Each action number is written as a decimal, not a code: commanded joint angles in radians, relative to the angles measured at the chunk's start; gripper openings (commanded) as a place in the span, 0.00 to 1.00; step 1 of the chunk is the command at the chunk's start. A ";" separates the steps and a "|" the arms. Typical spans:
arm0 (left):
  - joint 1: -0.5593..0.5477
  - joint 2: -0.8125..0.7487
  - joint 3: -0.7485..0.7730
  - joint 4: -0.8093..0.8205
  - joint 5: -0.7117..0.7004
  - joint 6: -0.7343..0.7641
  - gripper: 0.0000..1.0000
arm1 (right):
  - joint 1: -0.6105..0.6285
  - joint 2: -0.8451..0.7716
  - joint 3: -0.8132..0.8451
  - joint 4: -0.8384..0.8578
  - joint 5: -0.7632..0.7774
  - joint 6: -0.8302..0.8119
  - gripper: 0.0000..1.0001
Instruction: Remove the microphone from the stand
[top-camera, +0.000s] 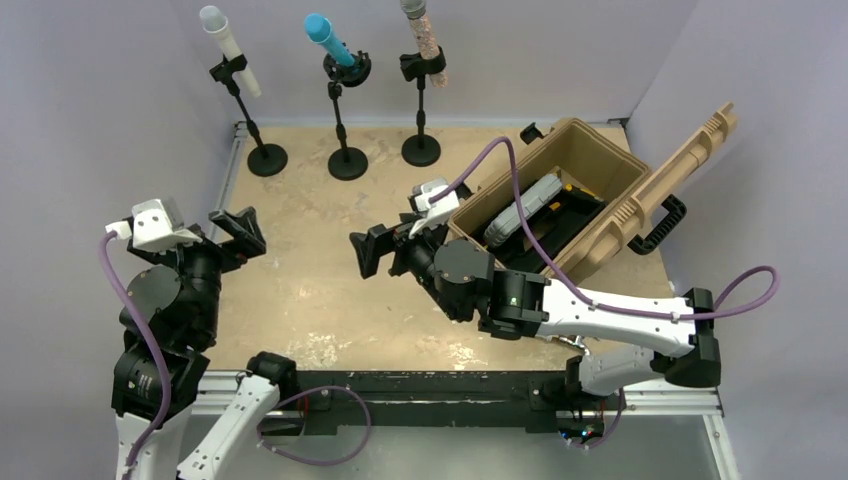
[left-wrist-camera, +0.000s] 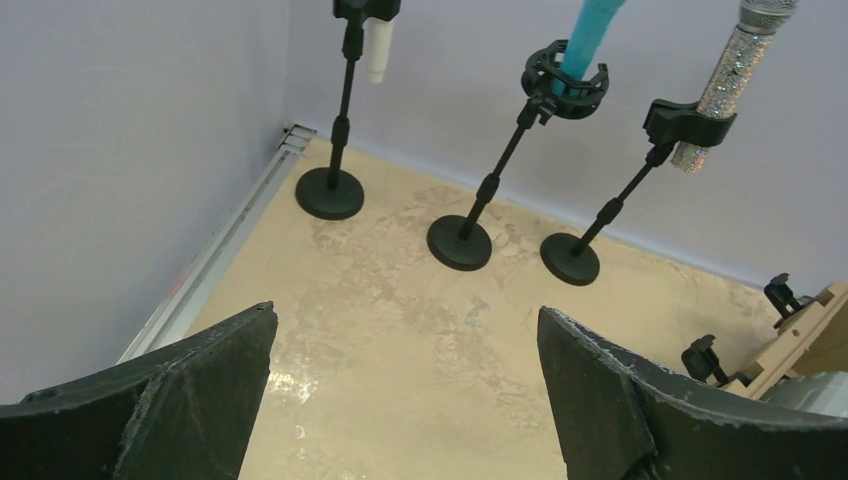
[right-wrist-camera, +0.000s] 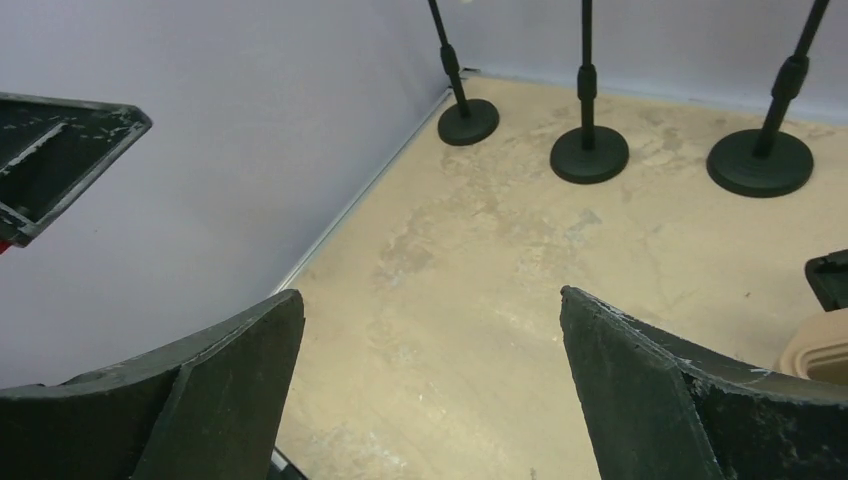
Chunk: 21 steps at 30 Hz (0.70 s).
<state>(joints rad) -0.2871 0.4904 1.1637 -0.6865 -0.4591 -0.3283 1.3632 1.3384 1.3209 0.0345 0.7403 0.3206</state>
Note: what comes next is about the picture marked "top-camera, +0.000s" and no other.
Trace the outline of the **black shockmount mic stand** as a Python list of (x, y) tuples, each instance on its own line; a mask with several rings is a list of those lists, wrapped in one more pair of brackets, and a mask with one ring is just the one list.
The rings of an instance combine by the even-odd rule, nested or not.
[(353, 59), (354, 63), (350, 67), (342, 66), (330, 54), (326, 54), (323, 60), (323, 68), (329, 78), (327, 94), (333, 105), (335, 132), (339, 141), (339, 148), (329, 156), (327, 168), (333, 178), (341, 181), (360, 178), (368, 168), (366, 154), (348, 144), (347, 130), (339, 107), (343, 88), (355, 88), (363, 84), (371, 72), (372, 62), (367, 52), (359, 50), (353, 55)]

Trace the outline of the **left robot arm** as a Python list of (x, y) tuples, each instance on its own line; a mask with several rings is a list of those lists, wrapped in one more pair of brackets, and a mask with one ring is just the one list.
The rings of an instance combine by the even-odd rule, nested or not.
[(111, 399), (120, 479), (216, 479), (267, 412), (297, 399), (294, 361), (258, 353), (200, 444), (181, 451), (217, 338), (222, 277), (267, 249), (254, 208), (216, 210), (209, 218), (226, 241), (210, 240), (155, 199), (109, 224), (100, 242), (101, 266), (123, 303), (124, 350)]

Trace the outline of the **glitter rhinestone microphone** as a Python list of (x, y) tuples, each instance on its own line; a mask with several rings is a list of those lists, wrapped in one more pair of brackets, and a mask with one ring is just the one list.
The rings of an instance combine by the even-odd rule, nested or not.
[(406, 15), (415, 37), (421, 58), (425, 61), (431, 83), (443, 88), (448, 84), (445, 73), (446, 59), (436, 40), (431, 21), (427, 15), (425, 0), (400, 0), (400, 8)]

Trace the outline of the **blue microphone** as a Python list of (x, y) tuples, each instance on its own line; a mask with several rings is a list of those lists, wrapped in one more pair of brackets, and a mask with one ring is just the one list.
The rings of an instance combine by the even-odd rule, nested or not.
[(350, 68), (355, 58), (336, 36), (332, 23), (319, 13), (310, 13), (304, 19), (304, 30), (310, 41), (321, 46), (339, 66)]

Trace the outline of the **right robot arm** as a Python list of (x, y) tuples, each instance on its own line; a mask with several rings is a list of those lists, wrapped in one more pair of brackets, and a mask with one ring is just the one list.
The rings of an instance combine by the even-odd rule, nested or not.
[(721, 381), (719, 343), (707, 320), (689, 320), (710, 306), (704, 290), (684, 297), (623, 296), (628, 306), (645, 306), (647, 317), (610, 312), (582, 302), (556, 279), (499, 268), (494, 256), (466, 239), (450, 239), (445, 225), (418, 233), (409, 223), (367, 232), (349, 240), (362, 278), (376, 274), (380, 259), (394, 256), (392, 276), (410, 273), (445, 316), (477, 323), (502, 340), (587, 336), (622, 343), (604, 355), (575, 357), (561, 381), (564, 399), (584, 407), (594, 399), (642, 381), (663, 378), (672, 385), (714, 388)]

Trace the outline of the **black clip mic stand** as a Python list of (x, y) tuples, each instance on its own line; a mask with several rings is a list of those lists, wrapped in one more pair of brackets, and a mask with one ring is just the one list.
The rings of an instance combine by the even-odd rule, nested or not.
[(424, 59), (421, 53), (404, 54), (399, 57), (400, 70), (407, 82), (416, 81), (418, 90), (418, 109), (416, 112), (417, 132), (408, 137), (401, 147), (403, 160), (415, 167), (427, 167), (441, 156), (441, 146), (437, 139), (425, 133), (426, 112), (424, 110), (425, 77), (442, 73), (446, 68), (443, 49), (433, 59)]

